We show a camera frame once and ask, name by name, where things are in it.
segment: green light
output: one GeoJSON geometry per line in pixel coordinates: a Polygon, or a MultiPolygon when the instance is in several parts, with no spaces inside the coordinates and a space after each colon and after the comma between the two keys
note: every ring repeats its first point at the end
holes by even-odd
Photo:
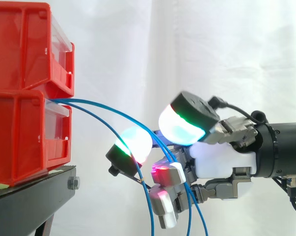
{"type": "MultiPolygon", "coordinates": [[[[152,139],[150,134],[140,127],[132,127],[121,134],[121,138],[132,151],[134,158],[142,164],[148,157],[152,149],[152,139]]],[[[130,156],[128,148],[120,140],[115,142],[123,152],[130,156]]]]}
{"type": "Polygon", "coordinates": [[[159,127],[169,141],[184,146],[196,143],[206,134],[203,129],[188,123],[176,114],[170,105],[161,113],[159,127]]]}

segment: red storage bin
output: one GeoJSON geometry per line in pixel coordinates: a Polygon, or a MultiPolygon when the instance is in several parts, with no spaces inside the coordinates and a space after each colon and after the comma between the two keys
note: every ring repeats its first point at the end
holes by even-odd
{"type": "Polygon", "coordinates": [[[0,1],[0,89],[72,97],[74,50],[47,3],[0,1]]]}
{"type": "Polygon", "coordinates": [[[71,108],[35,90],[0,90],[0,183],[39,177],[70,161],[71,108]]]}

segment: metal bolt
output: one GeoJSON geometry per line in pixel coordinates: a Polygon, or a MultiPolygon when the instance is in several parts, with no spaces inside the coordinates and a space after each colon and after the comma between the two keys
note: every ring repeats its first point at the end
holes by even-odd
{"type": "Polygon", "coordinates": [[[68,179],[68,189],[77,190],[80,187],[79,177],[69,177],[68,179]]]}

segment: cable connector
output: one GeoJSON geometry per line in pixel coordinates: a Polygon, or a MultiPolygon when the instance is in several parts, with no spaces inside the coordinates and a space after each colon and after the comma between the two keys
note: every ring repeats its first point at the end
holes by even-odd
{"type": "Polygon", "coordinates": [[[217,108],[224,108],[226,107],[227,102],[225,102],[222,98],[213,96],[209,101],[208,104],[216,110],[217,108]]]}
{"type": "Polygon", "coordinates": [[[287,179],[287,195],[296,198],[296,177],[287,179]]]}

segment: blue cable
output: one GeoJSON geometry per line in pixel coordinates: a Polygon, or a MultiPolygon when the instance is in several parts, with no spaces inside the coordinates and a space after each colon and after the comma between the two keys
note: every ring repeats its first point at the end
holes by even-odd
{"type": "Polygon", "coordinates": [[[98,103],[98,102],[92,102],[92,101],[88,101],[88,100],[83,100],[83,99],[75,99],[75,98],[64,98],[64,99],[52,99],[53,102],[55,103],[62,103],[64,102],[76,102],[76,103],[83,103],[83,104],[88,104],[88,105],[92,105],[92,106],[96,106],[96,107],[100,107],[106,110],[109,110],[111,112],[117,113],[127,119],[129,119],[130,121],[132,121],[133,123],[137,124],[138,126],[140,126],[141,128],[143,128],[144,130],[146,130],[151,136],[153,136],[153,139],[158,143],[158,145],[160,146],[160,148],[162,149],[162,151],[164,152],[165,156],[167,157],[169,162],[171,161],[171,158],[169,157],[169,155],[164,151],[164,148],[162,146],[162,141],[161,139],[159,139],[159,137],[157,135],[155,135],[155,133],[153,133],[147,126],[145,126],[144,124],[142,124],[141,122],[139,122],[138,120],[130,117],[129,115],[116,110],[112,107],[106,106],[104,104],[98,103]]]}
{"type": "MultiPolygon", "coordinates": [[[[94,113],[92,113],[92,112],[90,112],[90,111],[88,111],[88,110],[86,110],[86,109],[84,109],[84,108],[82,108],[80,106],[77,106],[77,105],[74,105],[74,104],[71,104],[71,103],[65,102],[65,101],[62,101],[61,103],[65,104],[65,105],[68,105],[68,106],[71,106],[71,107],[74,107],[74,108],[77,108],[77,109],[79,109],[79,110],[81,110],[83,112],[86,112],[89,115],[96,118],[98,121],[102,122],[107,128],[109,128],[116,135],[116,137],[120,140],[120,142],[123,145],[125,145],[125,147],[129,150],[132,159],[135,161],[135,158],[134,158],[133,154],[131,153],[131,150],[129,149],[129,147],[126,145],[126,143],[123,141],[123,139],[119,136],[119,134],[113,129],[113,127],[110,126],[105,120],[101,119],[96,114],[94,114],[94,113]]],[[[136,161],[135,161],[135,165],[136,165],[136,168],[137,168],[140,179],[143,179],[140,167],[138,166],[138,163],[136,161]]],[[[149,207],[149,212],[150,212],[151,236],[154,236],[154,219],[153,219],[152,205],[151,205],[151,201],[150,201],[150,197],[149,197],[149,192],[148,192],[148,189],[146,187],[146,184],[145,184],[144,180],[142,180],[141,183],[142,183],[142,186],[143,186],[143,189],[144,189],[144,193],[146,195],[146,199],[147,199],[147,203],[148,203],[148,207],[149,207]]]]}
{"type": "Polygon", "coordinates": [[[189,196],[189,194],[187,192],[187,190],[188,190],[187,187],[189,187],[189,186],[188,186],[188,184],[186,184],[186,182],[184,183],[184,186],[185,186],[186,193],[187,193],[188,208],[189,208],[189,211],[188,211],[188,228],[187,228],[187,236],[189,236],[190,229],[191,229],[191,218],[192,218],[192,214],[191,214],[191,200],[190,200],[190,196],[189,196]]]}
{"type": "Polygon", "coordinates": [[[208,236],[209,234],[208,234],[208,229],[207,229],[207,225],[206,225],[205,219],[203,218],[203,215],[202,215],[201,210],[200,210],[200,208],[199,208],[199,206],[198,206],[198,202],[197,202],[197,200],[196,200],[196,198],[195,198],[195,195],[193,194],[193,192],[192,192],[192,190],[189,188],[189,186],[188,186],[188,191],[189,191],[189,193],[190,193],[190,195],[191,195],[191,197],[192,197],[192,200],[193,200],[193,202],[195,203],[195,206],[196,206],[196,208],[197,208],[197,211],[198,211],[198,213],[199,213],[199,215],[200,215],[200,217],[201,217],[202,224],[203,224],[203,227],[204,227],[205,232],[206,232],[206,236],[208,236]]]}
{"type": "MultiPolygon", "coordinates": [[[[54,99],[52,101],[55,102],[55,103],[64,103],[64,102],[83,103],[83,104],[88,104],[88,105],[93,105],[93,106],[96,106],[96,107],[104,108],[106,110],[117,113],[117,114],[129,119],[130,121],[134,122],[135,124],[139,125],[141,128],[145,129],[152,136],[152,138],[158,143],[159,147],[162,149],[162,151],[165,154],[165,156],[167,157],[168,161],[171,162],[171,159],[168,156],[168,154],[169,154],[172,157],[172,159],[175,162],[177,162],[177,159],[176,159],[175,155],[168,149],[168,147],[159,139],[159,137],[154,132],[152,132],[147,126],[145,126],[141,122],[137,121],[136,119],[132,118],[131,116],[129,116],[129,115],[127,115],[127,114],[125,114],[125,113],[123,113],[123,112],[121,112],[119,110],[116,110],[116,109],[114,109],[112,107],[106,106],[106,105],[98,103],[98,102],[92,102],[92,101],[83,100],[83,99],[67,98],[67,99],[54,99]]],[[[195,200],[195,196],[194,196],[193,192],[191,191],[190,187],[186,183],[184,183],[184,186],[185,186],[186,192],[190,193],[190,195],[191,195],[191,197],[192,197],[192,199],[194,201],[194,204],[196,205],[196,208],[198,210],[198,213],[199,213],[199,215],[201,217],[201,220],[202,220],[202,223],[203,223],[203,227],[204,227],[205,232],[206,232],[206,236],[208,236],[208,229],[207,229],[205,220],[203,218],[203,215],[201,213],[201,210],[200,210],[200,208],[198,206],[198,202],[195,200]]],[[[191,204],[188,204],[188,207],[189,207],[189,212],[191,212],[191,204]]],[[[189,213],[188,232],[190,232],[190,226],[191,226],[191,213],[189,213]]]]}

